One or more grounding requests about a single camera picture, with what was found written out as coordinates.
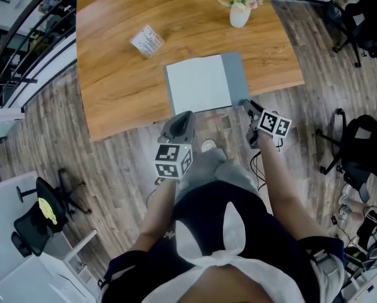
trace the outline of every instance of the office chair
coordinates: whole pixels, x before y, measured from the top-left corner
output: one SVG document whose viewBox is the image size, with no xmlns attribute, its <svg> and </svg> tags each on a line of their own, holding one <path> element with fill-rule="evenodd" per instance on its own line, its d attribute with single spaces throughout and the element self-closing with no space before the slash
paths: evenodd
<svg viewBox="0 0 377 303">
<path fill-rule="evenodd" d="M 11 234 L 11 241 L 23 257 L 31 253 L 40 256 L 53 233 L 62 231 L 63 226 L 68 222 L 65 211 L 55 211 L 55 214 L 56 224 L 46 219 L 39 202 L 35 202 L 26 214 L 14 221 L 16 232 Z"/>
<path fill-rule="evenodd" d="M 71 198 L 70 194 L 75 190 L 65 190 L 62 174 L 64 169 L 58 170 L 59 187 L 53 188 L 45 180 L 38 177 L 35 189 L 21 192 L 17 187 L 17 193 L 21 202 L 23 198 L 37 193 L 38 201 L 22 217 L 14 221 L 16 232 L 11 235 L 11 241 L 23 257 L 34 254 L 40 256 L 49 238 L 54 233 L 61 232 L 68 223 L 66 215 L 72 217 L 74 210 L 70 210 L 69 204 L 82 211 L 84 214 L 91 214 L 91 210 L 82 209 Z"/>
<path fill-rule="evenodd" d="M 20 201 L 23 202 L 23 198 L 25 196 L 28 196 L 32 193 L 37 192 L 37 196 L 39 198 L 48 197 L 50 199 L 58 199 L 63 204 L 63 206 L 66 210 L 66 213 L 70 217 L 75 214 L 75 211 L 70 209 L 69 204 L 71 206 L 73 206 L 74 208 L 80 210 L 81 212 L 83 212 L 86 215 L 91 214 L 92 211 L 90 209 L 84 210 L 80 205 L 78 205 L 76 202 L 74 202 L 70 198 L 71 194 L 74 193 L 78 189 L 79 186 L 83 186 L 83 187 L 86 186 L 85 181 L 81 181 L 75 189 L 67 191 L 66 188 L 65 188 L 65 185 L 64 185 L 64 181 L 63 181 L 63 174 L 64 173 L 65 173 L 65 169 L 59 169 L 58 170 L 57 176 L 58 176 L 58 179 L 59 179 L 59 186 L 56 187 L 55 189 L 53 189 L 46 181 L 44 181 L 40 177 L 37 178 L 35 189 L 31 189 L 29 191 L 21 192 L 20 188 L 17 187 L 16 188 L 17 189 L 17 195 L 18 195 Z M 49 201 L 47 199 L 47 201 L 50 205 L 57 206 L 57 202 L 58 202 L 57 200 Z"/>
<path fill-rule="evenodd" d="M 363 15 L 364 21 L 357 25 L 353 16 Z M 340 47 L 333 47 L 335 53 L 351 43 L 357 57 L 356 68 L 361 67 L 358 47 L 368 51 L 372 58 L 377 57 L 377 0 L 359 0 L 342 9 L 336 2 L 327 4 L 325 18 L 347 36 Z"/>
<path fill-rule="evenodd" d="M 325 136 L 320 129 L 316 130 L 316 136 L 340 148 L 331 164 L 327 168 L 320 167 L 320 172 L 327 175 L 341 160 L 342 166 L 337 166 L 337 170 L 345 173 L 344 180 L 358 190 L 362 202 L 367 203 L 369 200 L 366 188 L 368 177 L 371 173 L 377 176 L 377 121 L 371 116 L 363 115 L 351 120 L 347 125 L 345 112 L 337 109 L 336 114 L 342 116 L 340 141 Z"/>
</svg>

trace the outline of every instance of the white vase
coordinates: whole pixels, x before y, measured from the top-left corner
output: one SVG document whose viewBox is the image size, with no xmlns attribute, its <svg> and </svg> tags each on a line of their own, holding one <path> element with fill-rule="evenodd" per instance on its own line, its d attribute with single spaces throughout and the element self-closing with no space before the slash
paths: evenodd
<svg viewBox="0 0 377 303">
<path fill-rule="evenodd" d="M 230 9 L 230 24 L 233 27 L 241 28 L 249 20 L 251 9 L 243 4 L 234 3 Z"/>
</svg>

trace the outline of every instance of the white box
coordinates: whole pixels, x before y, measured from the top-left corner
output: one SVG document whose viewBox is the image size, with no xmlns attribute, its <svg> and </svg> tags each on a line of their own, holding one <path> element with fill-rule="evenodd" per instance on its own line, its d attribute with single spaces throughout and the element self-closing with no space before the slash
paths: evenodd
<svg viewBox="0 0 377 303">
<path fill-rule="evenodd" d="M 153 161 L 158 177 L 181 179 L 193 162 L 190 144 L 159 144 Z"/>
</svg>

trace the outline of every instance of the forearm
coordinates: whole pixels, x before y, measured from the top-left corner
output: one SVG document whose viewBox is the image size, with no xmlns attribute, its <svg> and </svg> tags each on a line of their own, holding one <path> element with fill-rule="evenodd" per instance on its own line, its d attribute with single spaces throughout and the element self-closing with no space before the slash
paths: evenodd
<svg viewBox="0 0 377 303">
<path fill-rule="evenodd" d="M 272 139 L 260 133 L 258 145 L 274 217 L 297 240 L 314 235 L 326 236 L 303 207 L 294 180 Z"/>
<path fill-rule="evenodd" d="M 143 218 L 140 233 L 129 250 L 149 251 L 169 227 L 176 193 L 176 181 L 167 179 L 158 186 L 148 211 Z"/>
<path fill-rule="evenodd" d="M 259 132 L 258 138 L 271 205 L 297 198 L 297 190 L 293 178 L 289 174 L 273 140 L 261 132 Z"/>
<path fill-rule="evenodd" d="M 175 195 L 176 180 L 166 179 L 158 186 L 149 202 L 148 211 L 141 225 L 141 234 L 161 237 L 166 233 L 170 224 Z"/>
</svg>

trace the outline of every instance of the shoe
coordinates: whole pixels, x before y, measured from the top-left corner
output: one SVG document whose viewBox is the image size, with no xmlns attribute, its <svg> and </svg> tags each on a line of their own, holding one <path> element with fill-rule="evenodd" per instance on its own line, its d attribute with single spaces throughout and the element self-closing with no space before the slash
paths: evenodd
<svg viewBox="0 0 377 303">
<path fill-rule="evenodd" d="M 217 148 L 216 143 L 212 139 L 207 139 L 201 145 L 201 152 L 205 153 L 214 148 Z"/>
<path fill-rule="evenodd" d="M 342 205 L 338 210 L 340 217 L 344 218 L 352 212 L 351 208 L 348 205 Z"/>
<path fill-rule="evenodd" d="M 350 198 L 351 189 L 352 189 L 352 186 L 350 184 L 346 184 L 342 188 L 342 193 L 338 197 L 338 203 L 340 206 L 347 205 L 348 199 Z"/>
</svg>

